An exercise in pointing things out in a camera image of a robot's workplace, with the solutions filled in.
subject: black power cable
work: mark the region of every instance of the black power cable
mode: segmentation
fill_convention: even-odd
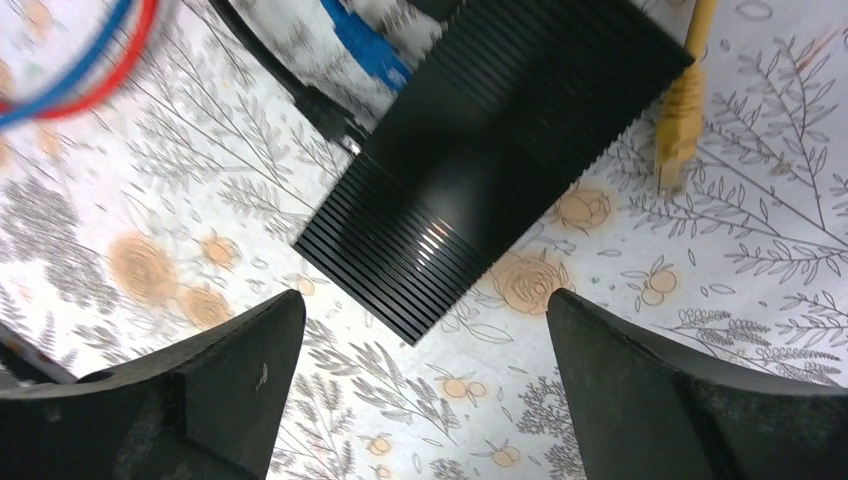
[[[309,120],[318,133],[350,153],[358,154],[359,146],[365,142],[368,133],[356,121],[356,117],[321,90],[312,85],[306,85],[297,78],[297,75],[283,65],[253,33],[229,0],[209,0],[209,3],[233,36],[283,88],[292,94],[295,108]]]

